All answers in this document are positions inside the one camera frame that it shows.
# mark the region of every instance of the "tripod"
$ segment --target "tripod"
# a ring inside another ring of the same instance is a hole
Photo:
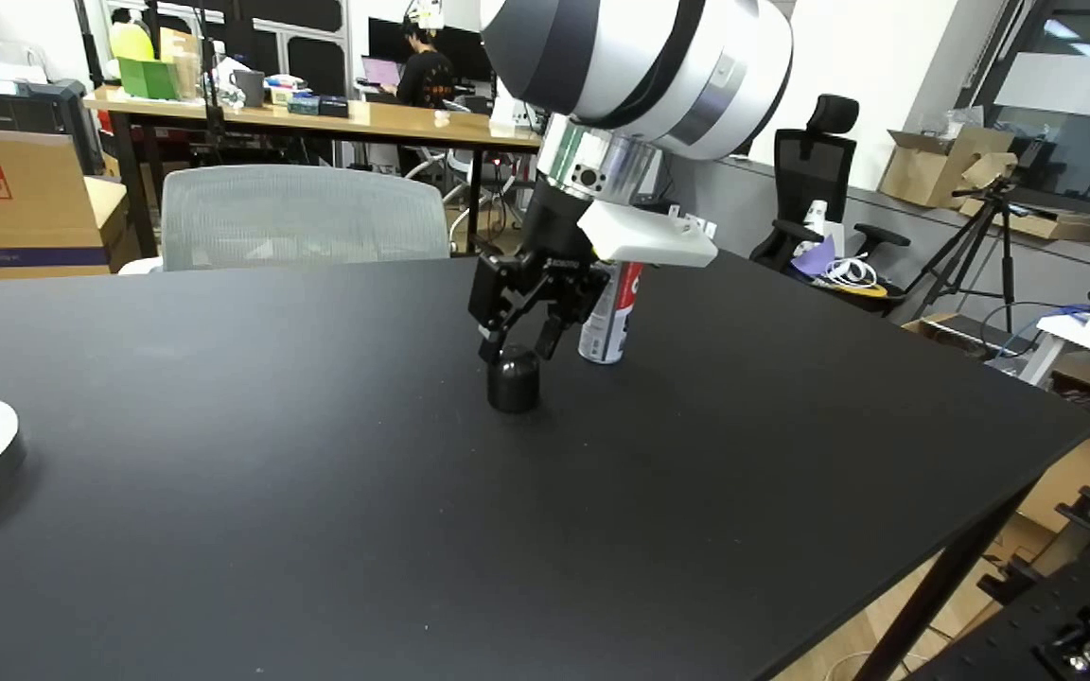
[[[978,261],[978,250],[985,247],[997,217],[998,217],[998,250],[1003,250],[1003,334],[1009,336],[1009,307],[1013,307],[1013,261],[1009,261],[1009,178],[991,183],[986,191],[969,191],[969,195],[952,195],[952,197],[978,197],[985,201],[980,213],[950,240],[936,250],[936,259],[921,268],[921,275],[913,279],[909,292],[915,292],[923,279],[932,279],[932,289],[921,297],[915,318],[942,297],[956,297],[966,292],[966,275]]]

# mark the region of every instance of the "black table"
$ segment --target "black table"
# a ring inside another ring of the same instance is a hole
[[[646,274],[619,366],[496,415],[465,289],[0,285],[0,681],[774,672],[1090,432],[757,268]]]

